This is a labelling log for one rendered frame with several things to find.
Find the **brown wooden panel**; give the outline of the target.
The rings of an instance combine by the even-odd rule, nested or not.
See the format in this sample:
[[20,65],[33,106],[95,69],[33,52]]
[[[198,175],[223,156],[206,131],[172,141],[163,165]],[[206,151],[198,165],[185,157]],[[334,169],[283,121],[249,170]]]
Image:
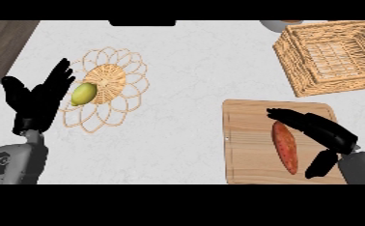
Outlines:
[[8,74],[39,20],[0,20],[0,78]]

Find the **yellow-green mango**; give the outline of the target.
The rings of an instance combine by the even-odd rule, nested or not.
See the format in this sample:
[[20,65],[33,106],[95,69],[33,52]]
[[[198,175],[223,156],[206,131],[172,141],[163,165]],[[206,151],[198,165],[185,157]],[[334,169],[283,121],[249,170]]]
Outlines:
[[71,105],[83,105],[89,103],[98,94],[98,85],[92,83],[82,84],[71,95]]

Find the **woven flower-shaped placemat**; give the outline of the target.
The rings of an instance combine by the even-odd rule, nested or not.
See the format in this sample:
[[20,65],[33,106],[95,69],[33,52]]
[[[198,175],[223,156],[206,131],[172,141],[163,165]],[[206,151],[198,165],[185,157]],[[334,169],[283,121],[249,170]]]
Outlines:
[[[142,106],[142,94],[148,90],[148,65],[142,55],[129,48],[92,49],[71,63],[79,78],[67,93],[59,109],[62,125],[80,127],[95,133],[102,127],[120,127],[127,115]],[[98,88],[93,99],[80,104],[73,101],[73,91],[86,83]]]

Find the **rectangular wicker basket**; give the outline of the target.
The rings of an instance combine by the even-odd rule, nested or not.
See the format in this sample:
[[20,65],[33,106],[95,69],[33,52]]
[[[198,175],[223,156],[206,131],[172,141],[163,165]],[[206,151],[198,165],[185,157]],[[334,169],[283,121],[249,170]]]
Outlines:
[[297,98],[365,90],[365,20],[288,25],[272,48]]

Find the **pale wooden cutting board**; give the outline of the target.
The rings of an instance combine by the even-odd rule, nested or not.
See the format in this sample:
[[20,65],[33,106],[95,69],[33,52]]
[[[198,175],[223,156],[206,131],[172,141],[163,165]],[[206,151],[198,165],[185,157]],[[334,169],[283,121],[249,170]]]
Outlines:
[[268,108],[314,113],[333,122],[334,110],[325,103],[228,99],[223,102],[225,177],[229,184],[346,184],[339,166],[322,178],[308,179],[305,170],[325,150],[308,136],[288,128],[297,141],[299,172],[291,175],[275,150]]

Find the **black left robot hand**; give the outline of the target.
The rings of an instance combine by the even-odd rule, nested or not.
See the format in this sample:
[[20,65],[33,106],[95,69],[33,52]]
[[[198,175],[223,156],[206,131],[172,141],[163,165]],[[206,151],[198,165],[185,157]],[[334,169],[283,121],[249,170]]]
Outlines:
[[30,129],[49,130],[59,111],[61,101],[76,79],[71,75],[70,61],[62,58],[46,81],[33,90],[14,76],[2,78],[6,102],[17,111],[14,134],[21,135]]

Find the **white round bowl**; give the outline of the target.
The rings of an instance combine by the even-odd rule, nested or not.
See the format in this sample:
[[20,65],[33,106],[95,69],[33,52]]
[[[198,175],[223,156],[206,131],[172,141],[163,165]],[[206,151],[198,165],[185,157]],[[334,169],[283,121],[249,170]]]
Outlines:
[[300,25],[302,20],[284,21],[284,20],[262,20],[262,25],[275,33],[281,33],[287,26]]

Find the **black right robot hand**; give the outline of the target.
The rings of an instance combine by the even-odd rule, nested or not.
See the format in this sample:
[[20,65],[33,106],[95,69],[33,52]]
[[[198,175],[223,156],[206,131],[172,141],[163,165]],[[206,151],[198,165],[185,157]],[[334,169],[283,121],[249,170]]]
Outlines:
[[358,136],[336,122],[312,113],[291,109],[268,108],[268,117],[286,127],[299,130],[325,148],[305,170],[305,177],[325,177],[339,162],[339,155],[349,155],[355,150]]

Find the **black flat appliance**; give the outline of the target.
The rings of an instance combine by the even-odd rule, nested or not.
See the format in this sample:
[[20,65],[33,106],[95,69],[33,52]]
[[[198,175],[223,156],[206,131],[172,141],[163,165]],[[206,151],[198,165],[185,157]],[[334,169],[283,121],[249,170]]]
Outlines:
[[110,20],[108,21],[113,26],[123,27],[173,27],[176,26],[175,20]]

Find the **orange sweet potato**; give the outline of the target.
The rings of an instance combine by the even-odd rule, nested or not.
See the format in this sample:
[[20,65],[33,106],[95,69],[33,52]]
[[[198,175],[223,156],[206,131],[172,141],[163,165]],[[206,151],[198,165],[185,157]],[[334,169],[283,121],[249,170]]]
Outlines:
[[281,162],[291,175],[299,171],[299,156],[296,138],[286,125],[277,121],[272,125],[272,142],[280,155]]

